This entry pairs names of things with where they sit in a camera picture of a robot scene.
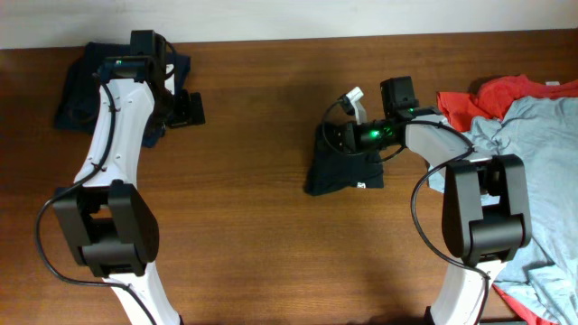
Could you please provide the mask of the dark green t-shirt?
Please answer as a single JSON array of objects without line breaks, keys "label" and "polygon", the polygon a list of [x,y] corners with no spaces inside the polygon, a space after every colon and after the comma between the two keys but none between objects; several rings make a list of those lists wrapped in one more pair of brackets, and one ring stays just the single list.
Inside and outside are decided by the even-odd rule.
[{"label": "dark green t-shirt", "polygon": [[377,151],[346,156],[333,151],[325,142],[322,126],[315,130],[312,165],[304,192],[311,196],[330,194],[347,187],[383,189],[383,167]]}]

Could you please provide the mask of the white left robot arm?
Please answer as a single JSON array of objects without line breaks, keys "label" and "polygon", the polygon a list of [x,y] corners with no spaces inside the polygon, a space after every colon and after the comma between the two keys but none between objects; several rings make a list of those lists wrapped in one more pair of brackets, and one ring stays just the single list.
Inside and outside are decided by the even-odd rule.
[{"label": "white left robot arm", "polygon": [[80,285],[112,289],[133,324],[183,322],[163,289],[155,263],[160,230],[136,181],[145,133],[172,113],[173,71],[151,55],[104,59],[86,160],[48,202],[73,259],[94,276]]}]

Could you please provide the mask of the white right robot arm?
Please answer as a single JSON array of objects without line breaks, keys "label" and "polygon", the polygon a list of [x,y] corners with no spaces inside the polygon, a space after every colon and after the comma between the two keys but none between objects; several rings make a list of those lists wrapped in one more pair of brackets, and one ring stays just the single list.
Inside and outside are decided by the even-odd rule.
[{"label": "white right robot arm", "polygon": [[[532,227],[525,166],[514,154],[491,155],[476,148],[432,107],[388,112],[372,122],[321,124],[322,139],[348,156],[400,145],[431,166],[414,186],[410,211],[426,246],[447,263],[443,286],[426,308],[427,324],[479,324],[498,274],[528,246]],[[442,252],[420,226],[416,201],[431,176],[444,179]]]}]

